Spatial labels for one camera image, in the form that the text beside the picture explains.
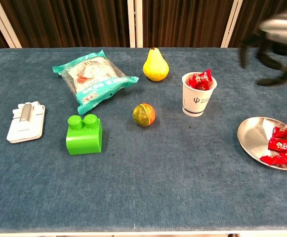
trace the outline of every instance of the table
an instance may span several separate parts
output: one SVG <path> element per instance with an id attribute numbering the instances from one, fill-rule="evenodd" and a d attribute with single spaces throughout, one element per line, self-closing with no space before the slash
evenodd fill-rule
<path id="1" fill-rule="evenodd" d="M 0 233 L 287 230 L 287 171 L 256 162 L 236 135 L 249 117 L 287 123 L 287 84 L 254 84 L 280 72 L 254 50 L 244 70 L 237 49 L 160 48 L 170 73 L 155 83 L 142 72 L 148 49 L 103 48 L 140 80 L 91 111 L 102 121 L 102 153 L 70 156 L 66 120 L 78 104 L 51 66 L 100 49 L 0 49 Z M 204 114 L 188 117 L 181 77 L 208 68 L 218 87 Z M 43 136 L 7 142 L 12 110 L 33 101 L 46 107 Z M 150 127 L 132 121 L 140 103 L 156 110 Z"/>

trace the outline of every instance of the paper cup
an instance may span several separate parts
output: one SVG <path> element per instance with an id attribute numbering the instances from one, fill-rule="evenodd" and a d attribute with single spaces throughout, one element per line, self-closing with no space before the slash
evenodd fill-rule
<path id="1" fill-rule="evenodd" d="M 183 112 L 188 116 L 198 117 L 204 113 L 213 90 L 217 87 L 217 81 L 212 78 L 209 83 L 210 90 L 196 90 L 187 85 L 188 80 L 200 72 L 187 73 L 182 77 L 183 82 Z"/>

